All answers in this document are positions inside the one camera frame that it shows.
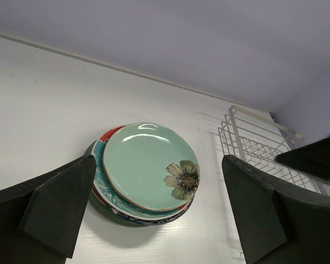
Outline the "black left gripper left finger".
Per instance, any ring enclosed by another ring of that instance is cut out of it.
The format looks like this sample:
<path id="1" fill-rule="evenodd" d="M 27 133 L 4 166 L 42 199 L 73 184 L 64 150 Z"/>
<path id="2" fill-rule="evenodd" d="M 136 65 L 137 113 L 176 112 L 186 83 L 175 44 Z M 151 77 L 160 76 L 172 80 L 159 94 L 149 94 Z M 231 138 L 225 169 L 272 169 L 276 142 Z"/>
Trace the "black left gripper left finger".
<path id="1" fill-rule="evenodd" d="M 72 258 L 96 172 L 92 155 L 0 190 L 0 263 Z"/>

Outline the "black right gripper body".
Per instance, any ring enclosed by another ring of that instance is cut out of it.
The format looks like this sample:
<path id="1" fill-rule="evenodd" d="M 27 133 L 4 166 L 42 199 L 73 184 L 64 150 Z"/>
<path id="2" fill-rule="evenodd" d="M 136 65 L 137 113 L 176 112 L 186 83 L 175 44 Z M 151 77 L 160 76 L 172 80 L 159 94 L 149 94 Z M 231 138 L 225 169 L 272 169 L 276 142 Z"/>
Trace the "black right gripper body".
<path id="1" fill-rule="evenodd" d="M 330 136 L 278 154 L 274 160 L 293 170 L 330 183 Z"/>

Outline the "dark blue patterned plate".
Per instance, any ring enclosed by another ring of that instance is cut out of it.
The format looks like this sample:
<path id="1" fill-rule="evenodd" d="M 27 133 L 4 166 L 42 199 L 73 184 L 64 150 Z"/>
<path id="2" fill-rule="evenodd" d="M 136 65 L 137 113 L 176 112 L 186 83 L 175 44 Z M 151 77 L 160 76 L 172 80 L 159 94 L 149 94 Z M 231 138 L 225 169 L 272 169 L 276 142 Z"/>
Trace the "dark blue patterned plate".
<path id="1" fill-rule="evenodd" d="M 100 198 L 100 200 L 103 201 L 103 199 L 101 198 L 101 195 L 96 191 L 96 194 L 97 196 Z M 171 217 L 167 217 L 167 218 L 164 218 L 164 219 L 158 219 L 158 220 L 143 220 L 143 219 L 137 219 L 135 217 L 131 217 L 131 216 L 128 216 L 124 213 L 121 213 L 119 212 L 118 210 L 114 209 L 112 206 L 110 206 L 108 203 L 105 203 L 103 201 L 103 203 L 105 205 L 108 205 L 112 211 L 118 215 L 120 215 L 121 217 L 129 220 L 129 221 L 132 221 L 134 223 L 140 223 L 140 224 L 144 224 L 144 225 L 149 225 L 149 226 L 158 226 L 158 225 L 163 225 L 163 224 L 167 224 L 167 223 L 170 223 L 170 222 L 173 222 L 175 220 L 177 220 L 178 218 L 180 218 L 182 215 L 184 215 L 188 209 L 190 208 L 190 206 L 192 205 L 194 199 L 191 199 L 187 205 L 184 206 L 184 208 L 177 214 L 175 214 L 174 216 L 171 216 Z"/>

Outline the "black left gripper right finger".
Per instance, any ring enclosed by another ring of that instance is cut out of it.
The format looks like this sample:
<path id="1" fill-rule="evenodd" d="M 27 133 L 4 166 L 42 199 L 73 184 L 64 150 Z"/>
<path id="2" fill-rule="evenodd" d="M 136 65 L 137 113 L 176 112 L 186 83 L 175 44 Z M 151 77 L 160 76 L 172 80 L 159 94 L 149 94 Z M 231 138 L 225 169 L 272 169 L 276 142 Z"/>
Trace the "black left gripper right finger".
<path id="1" fill-rule="evenodd" d="M 330 196 L 233 155 L 222 170 L 246 263 L 330 263 Z"/>

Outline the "red plate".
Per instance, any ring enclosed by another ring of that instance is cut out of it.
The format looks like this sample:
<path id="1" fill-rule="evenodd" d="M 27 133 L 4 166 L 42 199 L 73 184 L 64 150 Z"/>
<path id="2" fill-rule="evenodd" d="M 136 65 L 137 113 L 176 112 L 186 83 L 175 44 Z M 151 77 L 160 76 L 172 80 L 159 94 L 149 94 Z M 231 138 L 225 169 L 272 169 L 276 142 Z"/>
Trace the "red plate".
<path id="1" fill-rule="evenodd" d="M 108 203 L 110 206 L 112 206 L 114 209 L 118 210 L 119 212 L 124 213 L 131 217 L 135 217 L 137 219 L 158 220 L 158 219 L 171 217 L 179 213 L 184 208 L 184 206 L 188 204 L 188 202 L 191 199 L 184 205 L 171 211 L 166 211 L 166 212 L 148 211 L 145 209 L 141 209 L 129 203 L 124 198 L 122 198 L 119 194 L 117 194 L 117 192 L 113 189 L 112 185 L 109 183 L 107 179 L 107 175 L 104 170 L 102 154 L 109 138 L 118 130 L 120 130 L 122 127 L 123 127 L 122 125 L 117 126 L 105 132 L 99 139 L 97 139 L 94 143 L 92 143 L 85 152 L 85 154 L 93 155 L 97 163 L 97 169 L 93 182 L 96 191 L 101 195 L 101 198 L 105 203 Z"/>

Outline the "teal blue plate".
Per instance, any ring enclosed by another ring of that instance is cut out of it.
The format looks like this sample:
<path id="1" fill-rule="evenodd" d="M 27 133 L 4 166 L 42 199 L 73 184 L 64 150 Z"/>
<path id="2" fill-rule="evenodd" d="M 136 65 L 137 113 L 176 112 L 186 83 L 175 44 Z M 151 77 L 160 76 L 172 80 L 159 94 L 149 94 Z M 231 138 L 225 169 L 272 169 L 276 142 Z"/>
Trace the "teal blue plate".
<path id="1" fill-rule="evenodd" d="M 89 202 L 99 214 L 104 216 L 104 218 L 120 226 L 132 227 L 132 228 L 145 228 L 149 226 L 140 223 L 134 223 L 114 213 L 112 209 L 108 205 L 105 205 L 103 201 L 100 200 L 100 198 L 97 196 L 94 185 L 91 188 Z"/>

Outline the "green floral plate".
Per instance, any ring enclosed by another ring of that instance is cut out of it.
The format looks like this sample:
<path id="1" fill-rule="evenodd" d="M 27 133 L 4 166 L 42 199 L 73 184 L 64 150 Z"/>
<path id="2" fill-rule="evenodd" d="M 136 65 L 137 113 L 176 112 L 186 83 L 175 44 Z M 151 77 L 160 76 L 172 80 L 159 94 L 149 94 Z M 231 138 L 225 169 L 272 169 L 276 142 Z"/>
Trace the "green floral plate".
<path id="1" fill-rule="evenodd" d="M 191 200 L 200 183 L 197 157 L 171 129 L 134 123 L 109 137 L 102 162 L 122 198 L 149 211 L 170 211 Z"/>

